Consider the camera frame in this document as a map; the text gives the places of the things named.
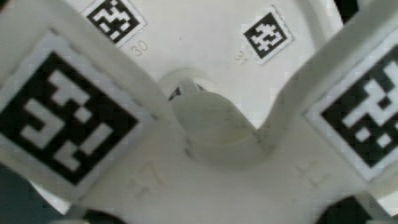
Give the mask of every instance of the black square pattern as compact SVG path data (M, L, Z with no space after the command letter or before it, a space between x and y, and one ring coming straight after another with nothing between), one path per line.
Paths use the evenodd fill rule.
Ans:
M375 167L398 147L398 47L321 112L364 163Z
M291 41L288 29L282 27L279 15L270 11L243 35L259 59L272 57L282 45Z
M105 0L89 8L87 19L115 44L122 42L140 26L137 11L128 0Z
M53 52L0 112L0 134L78 185L138 120Z

